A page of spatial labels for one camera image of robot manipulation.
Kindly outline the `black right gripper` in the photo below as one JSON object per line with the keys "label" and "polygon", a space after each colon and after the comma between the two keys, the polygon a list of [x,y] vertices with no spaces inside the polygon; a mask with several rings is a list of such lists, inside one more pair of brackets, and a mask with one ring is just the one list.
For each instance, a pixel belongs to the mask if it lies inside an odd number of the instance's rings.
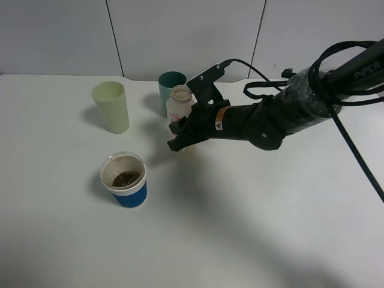
{"label": "black right gripper", "polygon": [[171,151],[178,152],[186,147],[213,138],[216,131],[215,119],[221,108],[229,107],[229,100],[214,104],[194,104],[191,113],[169,125],[175,137],[168,141]]}

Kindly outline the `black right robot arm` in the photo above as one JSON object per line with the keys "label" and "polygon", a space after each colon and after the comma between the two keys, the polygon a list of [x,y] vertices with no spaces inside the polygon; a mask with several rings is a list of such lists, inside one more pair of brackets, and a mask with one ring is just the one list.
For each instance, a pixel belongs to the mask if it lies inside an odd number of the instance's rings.
{"label": "black right robot arm", "polygon": [[[383,89],[383,41],[344,41],[328,50],[353,46],[364,51],[334,71],[308,68],[287,81],[246,84],[243,92],[255,102],[242,106],[231,105],[214,85],[233,60],[214,64],[187,82],[197,102],[188,117],[169,125],[176,136],[167,143],[170,150],[209,139],[243,140],[266,151],[276,150],[286,136],[330,119],[327,104],[338,113],[350,96],[378,93]],[[308,76],[310,71],[317,79]]]}

